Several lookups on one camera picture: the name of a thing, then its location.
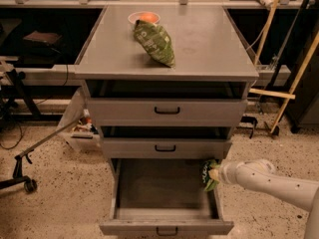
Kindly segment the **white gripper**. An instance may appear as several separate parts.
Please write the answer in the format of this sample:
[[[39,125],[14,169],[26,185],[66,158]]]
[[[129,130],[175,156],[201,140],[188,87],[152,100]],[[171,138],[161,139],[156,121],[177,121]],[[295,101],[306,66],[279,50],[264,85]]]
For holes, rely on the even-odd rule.
[[[218,170],[211,169],[208,174],[212,180],[220,180],[225,184],[236,184],[236,171],[237,168],[243,165],[243,161],[233,161],[229,163],[224,163]]]

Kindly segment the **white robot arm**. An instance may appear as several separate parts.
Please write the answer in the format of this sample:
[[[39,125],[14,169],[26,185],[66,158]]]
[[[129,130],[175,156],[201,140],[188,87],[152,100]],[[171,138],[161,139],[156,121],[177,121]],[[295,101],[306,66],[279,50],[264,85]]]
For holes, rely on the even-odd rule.
[[[233,161],[218,164],[209,160],[202,173],[205,191],[221,182],[269,194],[309,212],[304,239],[319,239],[319,182],[275,174],[274,165],[266,159]]]

